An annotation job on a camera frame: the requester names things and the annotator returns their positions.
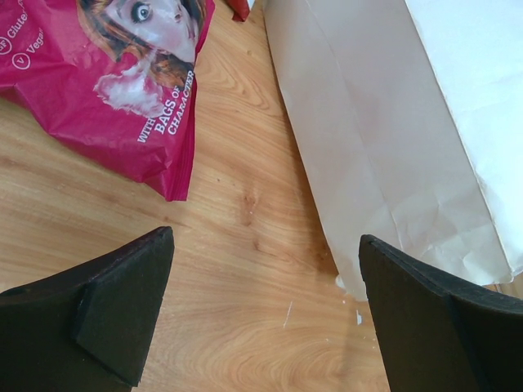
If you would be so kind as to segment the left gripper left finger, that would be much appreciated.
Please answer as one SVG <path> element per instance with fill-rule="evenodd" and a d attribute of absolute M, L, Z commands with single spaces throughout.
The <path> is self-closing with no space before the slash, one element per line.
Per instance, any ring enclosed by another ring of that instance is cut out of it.
<path fill-rule="evenodd" d="M 1 294 L 3 391 L 137 387 L 174 254 L 158 227 L 103 256 Z"/>

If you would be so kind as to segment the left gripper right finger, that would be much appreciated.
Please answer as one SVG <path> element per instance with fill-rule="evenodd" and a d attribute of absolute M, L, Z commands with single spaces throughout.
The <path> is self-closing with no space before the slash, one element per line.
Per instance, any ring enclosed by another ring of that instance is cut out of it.
<path fill-rule="evenodd" d="M 520 391 L 522 301 L 373 235 L 360 269 L 392 391 Z"/>

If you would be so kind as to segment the brown paper bag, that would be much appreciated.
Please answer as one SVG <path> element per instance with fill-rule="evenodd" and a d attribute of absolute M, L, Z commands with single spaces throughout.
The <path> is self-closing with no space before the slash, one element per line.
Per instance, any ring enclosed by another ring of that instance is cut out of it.
<path fill-rule="evenodd" d="M 372 234 L 481 286 L 522 272 L 522 4 L 268 1 L 266 31 L 339 285 Z"/>

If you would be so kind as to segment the magenta crisps bag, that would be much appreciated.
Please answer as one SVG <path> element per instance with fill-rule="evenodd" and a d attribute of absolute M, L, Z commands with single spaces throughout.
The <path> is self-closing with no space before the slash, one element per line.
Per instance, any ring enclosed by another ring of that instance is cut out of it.
<path fill-rule="evenodd" d="M 1 95 L 73 151 L 187 198 L 211 1 L 4 1 Z"/>

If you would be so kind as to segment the red white chips bag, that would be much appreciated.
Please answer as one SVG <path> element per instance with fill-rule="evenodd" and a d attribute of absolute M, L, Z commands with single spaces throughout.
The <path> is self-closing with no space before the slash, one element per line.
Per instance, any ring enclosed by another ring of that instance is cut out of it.
<path fill-rule="evenodd" d="M 226 0 L 226 3 L 234 12 L 233 20 L 244 22 L 249 17 L 254 0 Z"/>

